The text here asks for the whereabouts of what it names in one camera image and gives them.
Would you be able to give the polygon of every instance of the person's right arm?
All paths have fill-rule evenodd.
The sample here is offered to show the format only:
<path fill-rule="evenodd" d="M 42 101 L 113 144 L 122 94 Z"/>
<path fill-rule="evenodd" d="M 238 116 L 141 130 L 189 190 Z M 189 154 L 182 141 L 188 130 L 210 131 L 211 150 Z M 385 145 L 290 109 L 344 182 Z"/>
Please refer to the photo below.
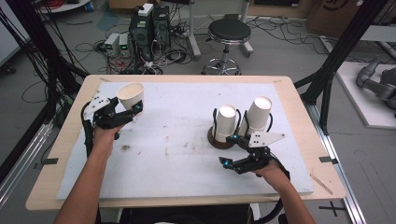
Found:
<path fill-rule="evenodd" d="M 279 193 L 289 224 L 315 223 L 297 190 L 274 162 L 271 161 L 254 173 L 264 177 L 265 181 Z"/>

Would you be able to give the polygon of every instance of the brown box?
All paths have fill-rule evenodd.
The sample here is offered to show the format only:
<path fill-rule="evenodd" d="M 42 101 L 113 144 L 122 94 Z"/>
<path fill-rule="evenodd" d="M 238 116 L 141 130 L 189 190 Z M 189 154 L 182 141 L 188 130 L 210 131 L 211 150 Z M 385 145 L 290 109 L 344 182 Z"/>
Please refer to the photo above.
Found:
<path fill-rule="evenodd" d="M 160 0 L 108 0 L 109 7 L 113 9 L 133 9 L 137 6 L 142 7 L 145 3 L 157 5 L 160 3 Z"/>
<path fill-rule="evenodd" d="M 316 1 L 306 21 L 309 33 L 340 37 L 359 7 L 355 0 Z"/>

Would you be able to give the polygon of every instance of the person's left arm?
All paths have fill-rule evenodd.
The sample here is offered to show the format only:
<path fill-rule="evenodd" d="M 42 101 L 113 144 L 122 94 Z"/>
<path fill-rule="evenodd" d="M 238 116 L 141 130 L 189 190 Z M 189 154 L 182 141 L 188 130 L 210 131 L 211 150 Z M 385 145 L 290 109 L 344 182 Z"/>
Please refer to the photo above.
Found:
<path fill-rule="evenodd" d="M 114 134 L 120 128 L 111 130 L 95 128 L 91 155 L 54 223 L 94 223 L 107 160 L 113 149 Z"/>

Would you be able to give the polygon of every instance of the human arm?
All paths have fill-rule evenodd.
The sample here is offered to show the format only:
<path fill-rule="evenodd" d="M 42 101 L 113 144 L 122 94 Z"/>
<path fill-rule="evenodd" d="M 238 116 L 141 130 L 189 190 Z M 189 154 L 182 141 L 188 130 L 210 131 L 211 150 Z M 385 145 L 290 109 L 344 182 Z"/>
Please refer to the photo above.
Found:
<path fill-rule="evenodd" d="M 103 130 L 95 127 L 91 155 L 85 162 L 54 223 L 94 223 L 107 159 L 113 149 L 114 134 L 120 128 Z"/>
<path fill-rule="evenodd" d="M 279 193 L 289 224 L 315 223 L 295 187 L 273 161 L 254 173 L 264 177 L 265 181 Z"/>

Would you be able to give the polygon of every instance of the round stool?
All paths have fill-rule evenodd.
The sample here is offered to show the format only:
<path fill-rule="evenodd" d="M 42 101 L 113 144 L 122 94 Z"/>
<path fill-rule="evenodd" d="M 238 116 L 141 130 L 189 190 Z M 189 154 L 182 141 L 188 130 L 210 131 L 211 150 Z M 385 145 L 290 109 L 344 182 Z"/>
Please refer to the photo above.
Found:
<path fill-rule="evenodd" d="M 250 28 L 240 20 L 221 19 L 209 25 L 209 40 L 225 44 L 221 58 L 212 59 L 206 64 L 201 74 L 203 75 L 241 75 L 241 70 L 236 62 L 228 58 L 231 45 L 242 45 L 250 38 Z"/>

